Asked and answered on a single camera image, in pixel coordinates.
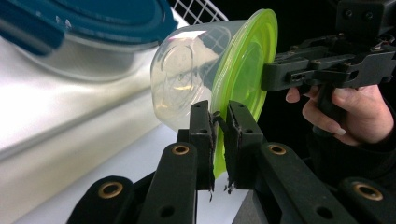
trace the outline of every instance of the dish rack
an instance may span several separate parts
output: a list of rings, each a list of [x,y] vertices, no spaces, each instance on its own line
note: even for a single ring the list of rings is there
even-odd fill
[[[168,2],[189,25],[228,20],[209,0],[168,0]]]

